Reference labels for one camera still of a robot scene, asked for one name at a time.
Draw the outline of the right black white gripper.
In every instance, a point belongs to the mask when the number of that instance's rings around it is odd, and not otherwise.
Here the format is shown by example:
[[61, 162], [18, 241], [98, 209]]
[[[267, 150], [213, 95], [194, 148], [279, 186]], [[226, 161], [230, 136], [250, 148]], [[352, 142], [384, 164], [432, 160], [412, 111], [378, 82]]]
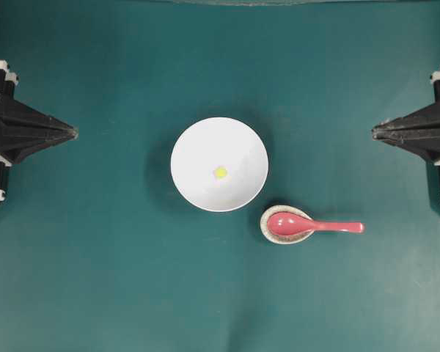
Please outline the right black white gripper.
[[440, 128], [440, 70], [431, 74], [430, 82], [433, 85], [435, 103], [404, 117], [376, 125], [372, 129], [372, 135], [376, 141], [399, 147], [418, 155], [425, 161], [435, 161], [434, 165], [439, 172], [440, 184], [440, 136], [420, 137], [411, 136], [409, 133], [387, 132]]

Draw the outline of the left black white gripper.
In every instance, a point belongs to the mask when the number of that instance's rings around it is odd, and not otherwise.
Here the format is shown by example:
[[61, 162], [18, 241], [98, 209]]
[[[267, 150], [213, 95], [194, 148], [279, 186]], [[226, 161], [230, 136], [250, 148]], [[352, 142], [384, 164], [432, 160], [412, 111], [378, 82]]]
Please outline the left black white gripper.
[[6, 199], [10, 167], [41, 150], [74, 140], [77, 130], [13, 99], [18, 76], [0, 60], [0, 120], [31, 128], [0, 128], [0, 204]]

